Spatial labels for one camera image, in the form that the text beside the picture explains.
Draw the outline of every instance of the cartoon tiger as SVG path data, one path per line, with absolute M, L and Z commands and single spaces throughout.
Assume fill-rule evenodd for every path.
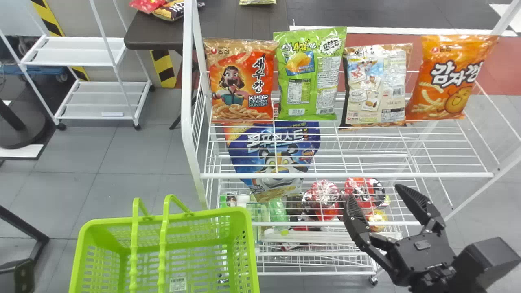
M 267 149 L 260 149 L 259 156 L 264 158 L 265 166 L 256 173 L 277 173 L 277 169 L 278 173 L 306 173 L 308 168 L 293 159 L 292 155 L 298 151 L 299 147 L 295 143 L 290 144 L 285 151 L 278 153 L 277 156 Z M 253 179 L 253 184 L 269 191 L 284 186 L 300 187 L 303 181 L 304 178 L 261 178 Z

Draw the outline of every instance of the yellow and black hazard stripe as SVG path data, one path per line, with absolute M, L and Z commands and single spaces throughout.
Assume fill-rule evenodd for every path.
M 38 12 L 38 15 L 42 19 L 43 23 L 47 27 L 47 30 L 49 30 L 49 33 L 52 36 L 65 36 L 63 30 L 61 30 L 60 25 L 58 24 L 58 21 L 56 20 L 56 17 L 54 17 L 53 12 L 49 8 L 49 4 L 47 4 L 46 0 L 31 0 L 34 9 L 36 9 L 36 12 Z M 89 77 L 87 76 L 87 72 L 85 71 L 85 68 L 81 66 L 71 66 L 72 71 L 78 76 L 81 80 L 89 80 Z
M 150 54 L 152 55 L 152 61 L 161 82 L 161 87 L 175 87 L 177 78 L 173 72 L 172 59 L 170 59 L 168 50 L 151 50 Z

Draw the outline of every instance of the dark table top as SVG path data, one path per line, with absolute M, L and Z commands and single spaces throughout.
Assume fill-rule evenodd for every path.
M 289 29 L 286 0 L 276 5 L 239 6 L 239 0 L 201 0 L 201 31 L 205 38 L 272 40 L 273 32 Z M 131 50 L 182 51 L 183 19 L 165 21 L 138 11 L 125 35 Z

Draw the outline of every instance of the plastic basket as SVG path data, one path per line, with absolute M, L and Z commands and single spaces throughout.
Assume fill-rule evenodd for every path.
M 171 201 L 184 213 L 170 215 Z M 247 210 L 192 212 L 170 194 L 163 216 L 150 216 L 135 198 L 131 218 L 87 222 L 78 237 L 69 293 L 121 292 L 258 293 Z

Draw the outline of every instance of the shrimp cracker bag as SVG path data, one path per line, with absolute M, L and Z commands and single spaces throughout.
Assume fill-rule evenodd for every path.
M 345 100 L 340 128 L 405 123 L 405 76 L 413 45 L 344 49 Z
M 223 123 L 230 160 L 257 202 L 301 192 L 303 178 L 320 147 L 318 122 Z
M 278 42 L 204 39 L 212 120 L 273 119 L 271 89 Z
M 423 63 L 407 121 L 463 119 L 465 105 L 485 58 L 498 41 L 495 35 L 425 35 Z
M 279 120 L 335 120 L 346 27 L 274 32 L 279 68 Z

